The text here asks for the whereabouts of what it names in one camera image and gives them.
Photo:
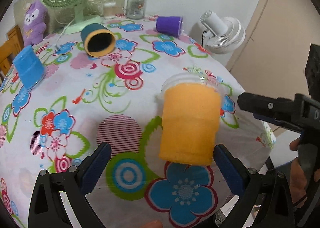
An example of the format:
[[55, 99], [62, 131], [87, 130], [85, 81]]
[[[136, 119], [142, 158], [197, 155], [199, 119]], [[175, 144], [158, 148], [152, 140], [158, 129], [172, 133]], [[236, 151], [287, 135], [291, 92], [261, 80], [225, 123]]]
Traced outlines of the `right hand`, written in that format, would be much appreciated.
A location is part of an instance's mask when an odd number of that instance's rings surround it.
[[307, 178], [299, 164], [299, 158], [296, 157], [291, 163], [290, 169], [290, 192], [292, 202], [297, 208], [301, 208], [306, 201], [306, 198], [301, 199], [306, 195]]

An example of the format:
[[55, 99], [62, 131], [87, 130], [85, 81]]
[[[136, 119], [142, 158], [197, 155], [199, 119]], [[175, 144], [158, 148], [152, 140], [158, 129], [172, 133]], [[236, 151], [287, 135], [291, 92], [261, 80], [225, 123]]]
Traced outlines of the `left hand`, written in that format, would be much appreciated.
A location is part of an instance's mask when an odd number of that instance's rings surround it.
[[140, 228], [163, 228], [163, 224], [159, 220], [154, 220], [149, 223], [144, 224]]

